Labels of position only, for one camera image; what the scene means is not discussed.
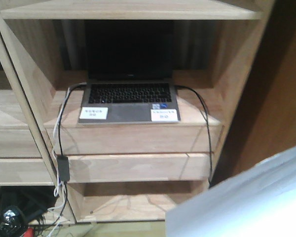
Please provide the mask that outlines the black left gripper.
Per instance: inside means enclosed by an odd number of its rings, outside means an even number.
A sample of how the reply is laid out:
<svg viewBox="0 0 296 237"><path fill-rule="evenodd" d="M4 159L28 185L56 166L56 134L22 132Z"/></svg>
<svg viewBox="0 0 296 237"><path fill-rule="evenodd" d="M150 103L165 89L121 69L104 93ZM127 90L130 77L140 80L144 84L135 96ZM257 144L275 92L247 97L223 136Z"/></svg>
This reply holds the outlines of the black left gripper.
<svg viewBox="0 0 296 237"><path fill-rule="evenodd" d="M21 237L27 229L24 215L17 207L10 207L0 215L0 237Z"/></svg>

